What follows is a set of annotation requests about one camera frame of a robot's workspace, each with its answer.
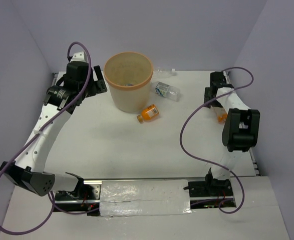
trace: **plastic bottle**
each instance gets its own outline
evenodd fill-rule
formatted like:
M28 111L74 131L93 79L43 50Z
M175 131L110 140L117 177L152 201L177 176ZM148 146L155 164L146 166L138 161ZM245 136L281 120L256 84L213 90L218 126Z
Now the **plastic bottle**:
M143 121L150 121L158 115L158 108L155 106L155 104L152 104L149 107L143 109L141 114L137 115L137 119L140 123L143 123Z
M225 109L223 107L217 107L217 106L212 106L214 112L217 115L217 120L218 123L224 124L226 122L228 113L226 113Z
M166 79L171 76L176 75L176 69L170 68L170 69L165 69L165 68L155 68L153 73L152 73L152 78L153 79Z
M179 100L180 89L160 81L151 84L151 91L176 102Z

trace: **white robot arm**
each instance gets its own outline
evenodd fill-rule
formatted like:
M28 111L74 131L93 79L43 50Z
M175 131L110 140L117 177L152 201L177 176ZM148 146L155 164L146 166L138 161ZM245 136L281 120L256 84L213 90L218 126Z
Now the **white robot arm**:
M87 88L74 106L68 108L58 118L51 122L42 132L40 128L68 104L81 90L88 72L87 58L84 52L73 55L67 65L67 72L62 79L47 90L41 114L27 142L36 134L40 136L21 153L16 161L5 172L5 175L15 184L37 195L44 196L49 191L64 190L72 195L81 195L86 188L83 179L77 175L52 174L44 172L47 157L60 130L69 120L76 106L86 97L107 91L99 66L95 66L98 80L93 80L93 71Z
M258 138L260 113L245 105L234 91L234 87L227 83L226 76L221 71L210 74L210 87L205 89L204 102L225 93L232 92L209 104L207 107L224 108L228 113L222 132L222 143L226 146L222 159L217 162L232 170L243 152L255 146ZM214 165L212 175L215 179L225 180L230 172Z

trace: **white table surface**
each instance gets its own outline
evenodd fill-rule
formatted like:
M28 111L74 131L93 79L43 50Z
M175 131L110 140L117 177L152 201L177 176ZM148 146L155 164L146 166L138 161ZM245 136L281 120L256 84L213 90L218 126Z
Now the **white table surface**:
M179 102L151 95L161 117L139 124L135 114L119 111L110 93L86 99L60 132L46 165L53 173L72 172L84 178L202 177L209 165L184 154L180 129L203 103L210 71L179 71L162 81L181 89ZM222 157L223 126L209 109L197 113L186 128L183 141L196 156ZM54 213L39 230L24 236L0 234L0 240L24 239L278 239L288 235L267 177L255 176L250 155L245 153L234 170L246 191L243 208L236 214L218 209L198 209L175 216L91 217ZM231 179L236 204L241 191ZM4 227L25 231L38 225L50 210L47 197L16 187Z
M246 199L235 214L216 208L173 216L93 217L55 212L39 230L23 236L1 233L0 240L289 240L268 177L241 177L241 181ZM239 204L238 183L232 178L231 184ZM12 231L34 228L50 208L47 197L16 187L4 227Z
M150 93L160 118L140 124L136 113L118 110L110 92L86 98L61 130L46 163L49 173L74 173L83 178L204 177L210 164L187 156L179 134L187 117L203 103L211 71L178 71L161 79L180 88L179 102ZM192 154L220 160L223 125L215 113L204 108L189 122L183 142ZM250 154L244 153L234 172L255 176Z

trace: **lavender wall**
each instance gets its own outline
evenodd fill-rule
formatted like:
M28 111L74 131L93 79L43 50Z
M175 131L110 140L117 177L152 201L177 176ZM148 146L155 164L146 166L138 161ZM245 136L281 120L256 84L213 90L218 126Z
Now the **lavender wall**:
M14 6L0 0L0 165L27 140L51 80L48 65ZM0 223L12 190L2 178Z
M137 51L155 66L213 70L236 61L266 0L12 0L53 71L75 40L93 63Z
M267 1L235 65L256 78L239 95L261 113L254 153L294 240L294 0ZM249 81L240 72L232 78L237 86Z

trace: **plastic cup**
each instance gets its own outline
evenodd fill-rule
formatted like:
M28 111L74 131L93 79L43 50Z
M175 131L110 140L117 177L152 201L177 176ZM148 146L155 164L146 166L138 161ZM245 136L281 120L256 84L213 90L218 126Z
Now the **plastic cup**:
M132 113L147 104L152 72L149 58L137 52L122 52L106 62L103 74L118 109Z

